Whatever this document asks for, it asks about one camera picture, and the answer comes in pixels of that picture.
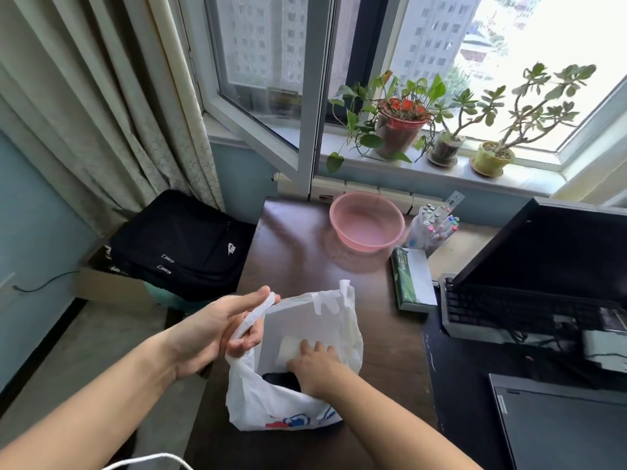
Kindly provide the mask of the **open black laptop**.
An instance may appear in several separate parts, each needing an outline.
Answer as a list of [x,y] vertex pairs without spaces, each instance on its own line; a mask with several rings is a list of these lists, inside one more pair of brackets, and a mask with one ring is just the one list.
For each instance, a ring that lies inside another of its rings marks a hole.
[[533,198],[440,293],[451,338],[567,350],[627,313],[627,209]]

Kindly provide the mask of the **black desk mat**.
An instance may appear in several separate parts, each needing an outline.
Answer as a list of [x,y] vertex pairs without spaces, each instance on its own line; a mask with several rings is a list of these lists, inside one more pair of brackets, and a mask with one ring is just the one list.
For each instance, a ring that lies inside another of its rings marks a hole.
[[423,342],[438,426],[484,470],[514,470],[490,387],[490,373],[627,392],[627,374],[604,370],[586,360],[582,341],[567,350],[556,350],[451,338],[442,325],[440,287],[433,285],[437,309],[423,326]]

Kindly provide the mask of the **beige patterned curtain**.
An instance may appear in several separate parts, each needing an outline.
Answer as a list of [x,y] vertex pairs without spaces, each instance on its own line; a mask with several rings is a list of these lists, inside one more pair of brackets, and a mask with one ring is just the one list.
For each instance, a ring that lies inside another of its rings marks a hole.
[[175,189],[226,212],[179,0],[0,0],[0,130],[99,236]]

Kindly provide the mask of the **pothos plant in red pot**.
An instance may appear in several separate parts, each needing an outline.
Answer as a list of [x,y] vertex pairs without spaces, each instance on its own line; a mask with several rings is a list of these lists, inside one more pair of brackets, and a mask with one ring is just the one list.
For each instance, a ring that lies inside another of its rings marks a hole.
[[367,158],[373,153],[382,162],[411,163],[407,150],[412,148],[422,155],[435,143],[437,124],[451,117],[446,93],[439,74],[404,80],[391,70],[368,85],[340,86],[329,104],[347,137],[327,157],[327,172],[339,171],[345,161],[343,149]]

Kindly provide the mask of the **white block in bag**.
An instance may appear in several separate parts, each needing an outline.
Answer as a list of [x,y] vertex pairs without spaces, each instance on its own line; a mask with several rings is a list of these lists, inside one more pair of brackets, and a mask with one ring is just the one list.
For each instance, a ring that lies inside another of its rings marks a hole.
[[302,338],[283,337],[275,364],[277,368],[286,368],[287,363],[301,356]]

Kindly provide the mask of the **person's left hand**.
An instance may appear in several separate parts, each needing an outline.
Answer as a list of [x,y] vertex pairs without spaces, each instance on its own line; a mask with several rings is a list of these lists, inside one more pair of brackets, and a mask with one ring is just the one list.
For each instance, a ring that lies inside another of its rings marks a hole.
[[201,371],[220,356],[240,358],[262,342],[264,318],[247,323],[253,310],[220,318],[217,301],[158,334],[160,357],[172,381]]

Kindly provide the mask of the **closed grey laptop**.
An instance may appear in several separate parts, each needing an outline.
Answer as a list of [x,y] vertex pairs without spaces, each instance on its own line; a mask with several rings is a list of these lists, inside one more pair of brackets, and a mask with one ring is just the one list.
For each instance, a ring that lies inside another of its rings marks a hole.
[[489,381],[514,470],[627,470],[627,392]]

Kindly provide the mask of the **person's right forearm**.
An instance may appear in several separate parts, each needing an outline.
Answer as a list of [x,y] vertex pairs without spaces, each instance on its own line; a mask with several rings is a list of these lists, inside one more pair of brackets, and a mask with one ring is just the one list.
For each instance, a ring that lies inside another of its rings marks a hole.
[[333,377],[318,393],[384,470],[482,470],[440,432],[351,371]]

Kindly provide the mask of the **black item in bag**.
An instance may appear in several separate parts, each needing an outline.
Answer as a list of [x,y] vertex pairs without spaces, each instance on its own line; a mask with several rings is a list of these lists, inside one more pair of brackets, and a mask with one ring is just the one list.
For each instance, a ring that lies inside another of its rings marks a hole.
[[301,386],[297,376],[291,372],[271,372],[262,374],[262,379],[271,385],[301,393]]

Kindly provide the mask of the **person's left forearm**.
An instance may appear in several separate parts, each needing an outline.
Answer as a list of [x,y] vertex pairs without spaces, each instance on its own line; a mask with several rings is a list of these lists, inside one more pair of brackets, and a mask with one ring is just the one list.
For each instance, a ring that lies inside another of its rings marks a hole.
[[170,330],[146,339],[0,450],[0,470],[100,470],[176,378]]

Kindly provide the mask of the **white plastic bag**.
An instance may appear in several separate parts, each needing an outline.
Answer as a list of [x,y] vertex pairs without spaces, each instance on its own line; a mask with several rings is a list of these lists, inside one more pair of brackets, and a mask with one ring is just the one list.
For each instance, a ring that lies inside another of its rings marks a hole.
[[348,279],[336,290],[307,292],[281,299],[275,293],[255,308],[247,319],[264,318],[262,342],[240,358],[226,356],[230,366],[226,407],[230,422],[240,431],[305,430],[341,421],[328,403],[286,388],[271,385],[262,374],[286,372],[277,368],[283,337],[296,337],[313,345],[333,346],[341,363],[359,373],[364,341],[358,327],[355,289]]

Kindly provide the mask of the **white power adapter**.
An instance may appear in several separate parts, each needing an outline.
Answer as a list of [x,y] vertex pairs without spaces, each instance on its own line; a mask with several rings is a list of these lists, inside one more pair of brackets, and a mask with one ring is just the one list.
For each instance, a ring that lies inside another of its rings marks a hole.
[[583,356],[607,371],[627,374],[627,332],[585,330]]

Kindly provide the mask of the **green and white tissue pack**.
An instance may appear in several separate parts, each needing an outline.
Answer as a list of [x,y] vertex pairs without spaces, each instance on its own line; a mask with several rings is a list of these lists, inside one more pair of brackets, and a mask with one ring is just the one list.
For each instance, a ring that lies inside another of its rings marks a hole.
[[435,311],[436,293],[425,252],[396,247],[390,259],[398,310],[425,315]]

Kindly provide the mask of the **white radiator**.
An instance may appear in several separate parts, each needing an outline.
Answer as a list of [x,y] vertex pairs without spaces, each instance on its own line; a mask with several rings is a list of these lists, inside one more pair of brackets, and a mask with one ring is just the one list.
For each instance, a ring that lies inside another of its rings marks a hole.
[[313,178],[309,201],[330,205],[337,197],[350,192],[366,192],[384,197],[395,204],[401,213],[411,216],[418,215],[419,210],[423,207],[433,212],[440,206],[445,206],[444,201],[440,198],[424,197],[405,191],[319,176]]

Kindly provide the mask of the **small jade plant clear pot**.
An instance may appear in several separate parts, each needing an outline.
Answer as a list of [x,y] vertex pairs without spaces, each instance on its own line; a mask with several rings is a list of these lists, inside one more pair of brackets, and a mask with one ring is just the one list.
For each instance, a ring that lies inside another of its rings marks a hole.
[[477,98],[469,88],[452,96],[445,102],[435,102],[431,109],[432,126],[442,126],[442,131],[432,134],[426,144],[427,158],[435,165],[450,167],[456,164],[459,149],[466,141],[463,130],[481,123],[490,127],[494,124],[498,109],[504,106],[506,86],[486,89]]

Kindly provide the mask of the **white fixed window frame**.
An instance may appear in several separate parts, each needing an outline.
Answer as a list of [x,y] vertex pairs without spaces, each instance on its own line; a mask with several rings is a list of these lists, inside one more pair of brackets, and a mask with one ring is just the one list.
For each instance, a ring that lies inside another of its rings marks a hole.
[[535,106],[570,65],[595,65],[573,96],[566,93],[545,108],[573,102],[577,113],[531,144],[514,147],[520,163],[566,165],[627,110],[627,0],[401,0],[397,34],[389,47],[389,68],[401,81],[441,76],[445,102],[469,89],[479,100],[506,86],[497,116],[465,127],[471,143],[497,141],[511,124],[524,71],[544,64],[551,79],[519,99]]

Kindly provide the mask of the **person's right hand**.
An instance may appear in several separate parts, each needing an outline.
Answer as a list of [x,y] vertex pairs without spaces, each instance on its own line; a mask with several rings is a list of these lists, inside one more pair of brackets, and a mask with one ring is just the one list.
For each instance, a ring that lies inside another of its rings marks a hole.
[[287,369],[297,376],[303,394],[319,400],[333,396],[352,373],[352,369],[344,363],[299,363],[296,358],[287,363]]

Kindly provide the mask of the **open white window sash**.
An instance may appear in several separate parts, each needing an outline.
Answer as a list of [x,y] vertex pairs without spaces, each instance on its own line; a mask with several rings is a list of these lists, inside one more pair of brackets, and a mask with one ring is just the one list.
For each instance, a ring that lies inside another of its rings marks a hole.
[[341,0],[177,0],[203,111],[309,199]]

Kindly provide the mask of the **black backpack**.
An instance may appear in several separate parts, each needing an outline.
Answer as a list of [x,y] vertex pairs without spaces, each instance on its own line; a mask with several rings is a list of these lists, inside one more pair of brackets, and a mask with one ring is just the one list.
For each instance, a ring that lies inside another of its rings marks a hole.
[[233,294],[256,226],[166,190],[110,238],[117,268],[190,302]]

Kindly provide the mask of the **pink plastic basin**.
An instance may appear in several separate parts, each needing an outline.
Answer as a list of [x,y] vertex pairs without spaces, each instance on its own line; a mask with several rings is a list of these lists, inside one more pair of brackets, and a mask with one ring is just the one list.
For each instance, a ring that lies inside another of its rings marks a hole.
[[356,252],[395,247],[406,230],[406,219],[395,204],[366,192],[337,197],[330,205],[329,219],[341,243]]

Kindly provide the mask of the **clear cup of markers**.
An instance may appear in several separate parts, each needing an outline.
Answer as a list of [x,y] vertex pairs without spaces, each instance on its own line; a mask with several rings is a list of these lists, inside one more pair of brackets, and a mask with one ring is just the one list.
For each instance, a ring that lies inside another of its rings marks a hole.
[[459,218],[452,215],[449,205],[423,205],[413,218],[403,247],[424,251],[429,257],[445,245],[459,229]]

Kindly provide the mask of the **cardboard box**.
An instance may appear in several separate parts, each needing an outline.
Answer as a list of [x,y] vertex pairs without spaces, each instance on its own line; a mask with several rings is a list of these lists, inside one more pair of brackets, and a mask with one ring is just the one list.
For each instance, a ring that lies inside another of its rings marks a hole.
[[135,310],[157,306],[145,283],[119,272],[107,255],[108,244],[99,243],[72,274],[77,298]]

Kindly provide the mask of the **jade plant in yellow pot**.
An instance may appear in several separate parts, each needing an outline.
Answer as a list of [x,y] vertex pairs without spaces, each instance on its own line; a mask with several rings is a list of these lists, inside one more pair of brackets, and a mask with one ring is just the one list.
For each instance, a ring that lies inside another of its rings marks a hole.
[[575,128],[579,112],[573,98],[596,70],[595,64],[571,64],[551,74],[542,62],[524,69],[523,83],[511,91],[508,126],[499,140],[479,145],[472,169],[483,177],[499,177],[513,163],[514,147],[535,143],[559,126]]

